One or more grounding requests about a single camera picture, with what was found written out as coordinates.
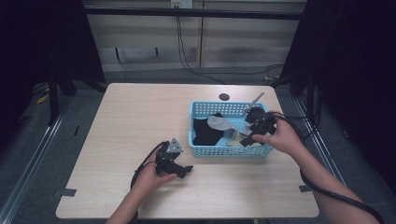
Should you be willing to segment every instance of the blue basket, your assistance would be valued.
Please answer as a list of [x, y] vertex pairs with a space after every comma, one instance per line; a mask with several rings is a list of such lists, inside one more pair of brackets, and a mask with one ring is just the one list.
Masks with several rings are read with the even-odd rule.
[[[250, 103], [233, 102], [199, 102], [194, 101], [190, 105], [190, 126], [189, 126], [189, 145], [192, 148], [194, 157], [250, 157], [264, 158], [273, 149], [265, 144], [259, 147], [229, 147], [227, 142], [231, 140], [232, 133], [224, 132], [224, 136], [215, 146], [195, 146], [192, 140], [195, 138], [193, 129], [194, 119], [207, 119], [208, 117], [220, 113], [225, 119], [233, 123], [238, 130], [241, 130], [246, 122], [245, 116], [241, 116]], [[255, 104], [267, 111], [264, 104]]]

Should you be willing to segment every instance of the table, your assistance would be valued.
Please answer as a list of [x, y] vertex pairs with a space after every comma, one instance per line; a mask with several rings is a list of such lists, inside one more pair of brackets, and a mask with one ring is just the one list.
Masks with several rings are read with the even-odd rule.
[[98, 109], [67, 189], [59, 218], [108, 218], [129, 190], [134, 170], [160, 142], [184, 147], [177, 163], [191, 173], [161, 186], [140, 206], [140, 218], [315, 217], [318, 206], [303, 185], [297, 164], [272, 150], [265, 159], [195, 158], [188, 144], [192, 101], [251, 102], [281, 110], [274, 89], [264, 86], [111, 84]]

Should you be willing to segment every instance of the gray carpet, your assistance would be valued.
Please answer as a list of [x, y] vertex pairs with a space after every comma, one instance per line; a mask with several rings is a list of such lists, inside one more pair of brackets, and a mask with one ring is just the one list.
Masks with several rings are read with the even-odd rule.
[[[205, 72], [237, 72], [253, 73], [265, 70], [264, 68], [213, 68]], [[269, 77], [278, 75], [279, 70], [272, 70]], [[207, 75], [219, 79], [227, 84], [234, 85], [264, 85], [268, 81], [261, 75]], [[218, 81], [202, 75], [192, 74], [182, 69], [141, 71], [132, 73], [106, 74], [108, 83], [112, 82], [151, 82], [151, 83], [199, 83], [219, 84]], [[28, 189], [12, 223], [104, 223], [104, 220], [61, 220], [55, 216], [59, 198], [52, 196], [57, 189], [63, 189], [73, 170], [78, 154], [91, 127], [93, 118], [101, 103], [103, 94], [92, 90], [82, 83], [77, 83], [78, 92], [71, 99], [71, 105], [65, 112], [64, 120], [56, 133], [44, 160], [42, 161], [34, 179]], [[296, 105], [289, 94], [288, 86], [276, 89], [279, 102], [286, 115], [300, 116]], [[332, 158], [346, 181], [364, 201], [374, 207], [386, 220], [386, 223], [396, 222], [396, 202], [393, 195], [381, 181], [379, 176], [365, 162], [359, 149], [344, 137], [343, 127], [337, 122], [331, 111], [324, 105], [319, 125], [320, 134], [332, 154]], [[20, 132], [10, 144], [8, 154], [0, 160], [1, 203], [12, 191], [27, 162], [35, 151], [49, 120], [50, 109], [48, 102], [35, 105], [32, 101], [26, 110], [26, 119], [21, 121]], [[303, 130], [304, 124], [296, 121]], [[306, 140], [308, 149], [318, 158], [314, 143]], [[179, 221], [145, 221], [144, 223], [188, 223]], [[211, 220], [208, 223], [252, 223], [252, 220]], [[286, 223], [327, 223], [323, 214], [315, 218], [270, 219], [259, 220], [262, 224]]]

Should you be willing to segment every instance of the electrical outlet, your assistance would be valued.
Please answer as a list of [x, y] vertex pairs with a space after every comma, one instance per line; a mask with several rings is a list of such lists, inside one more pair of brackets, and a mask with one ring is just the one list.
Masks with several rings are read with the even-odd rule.
[[171, 0], [171, 8], [181, 8], [181, 0]]
[[181, 0], [182, 8], [192, 8], [192, 0]]

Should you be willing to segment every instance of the horizontal bar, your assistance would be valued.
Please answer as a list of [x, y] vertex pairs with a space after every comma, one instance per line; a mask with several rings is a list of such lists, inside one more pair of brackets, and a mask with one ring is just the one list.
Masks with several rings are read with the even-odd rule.
[[305, 15], [290, 12], [236, 11], [191, 8], [140, 8], [140, 7], [29, 7], [33, 10], [59, 13], [84, 13], [91, 15], [125, 15], [125, 16], [176, 16], [176, 17], [210, 17], [241, 18], [298, 21], [303, 18], [323, 17], [322, 15]]

